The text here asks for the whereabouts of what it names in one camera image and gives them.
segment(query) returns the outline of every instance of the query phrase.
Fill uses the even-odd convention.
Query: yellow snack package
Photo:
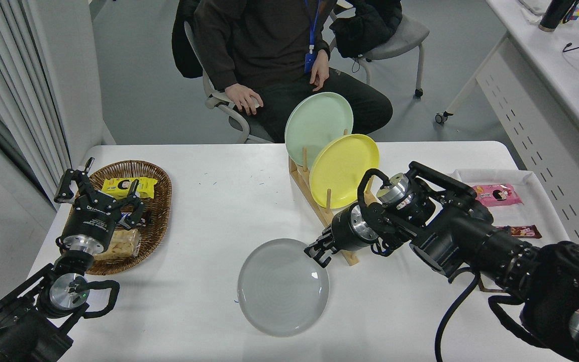
[[[112,178],[105,179],[102,187],[102,192],[107,195],[115,197],[115,199],[123,199],[129,194],[129,188],[133,180],[138,180],[138,190],[141,199],[153,199],[153,186],[158,183],[157,179],[148,177],[126,177],[126,178]]]

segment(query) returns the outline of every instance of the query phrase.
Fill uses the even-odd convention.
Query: white tray
[[[496,169],[457,169],[450,176],[469,186],[511,184],[523,204],[491,206],[494,226],[535,225],[542,234],[540,239],[525,241],[542,247],[563,240],[570,240],[560,218],[549,200],[540,180],[531,171]]]

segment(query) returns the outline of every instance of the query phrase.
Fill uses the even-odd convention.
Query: man
[[[292,110],[315,92],[336,92],[350,103],[354,133],[378,130],[392,117],[388,98],[329,68],[321,32],[335,3],[202,0],[196,9],[196,43],[209,78],[275,142],[284,142]]]

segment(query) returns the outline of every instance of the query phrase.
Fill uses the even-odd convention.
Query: wicker basket
[[[90,175],[90,183],[96,190],[101,190],[104,179],[124,177],[149,177],[158,180],[154,186],[154,198],[142,199],[145,205],[144,212],[151,211],[151,220],[146,226],[139,227],[142,236],[140,252],[136,257],[122,259],[97,260],[86,273],[90,275],[110,275],[125,271],[146,259],[160,244],[167,232],[169,209],[171,207],[171,180],[166,172],[153,163],[145,161],[116,162],[95,171]],[[122,211],[129,212],[131,207]]]

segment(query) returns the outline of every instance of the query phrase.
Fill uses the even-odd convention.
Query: id badge
[[[305,72],[310,73],[312,71],[312,66],[314,65],[314,60],[317,60],[317,55],[315,53],[307,53],[305,55]]]

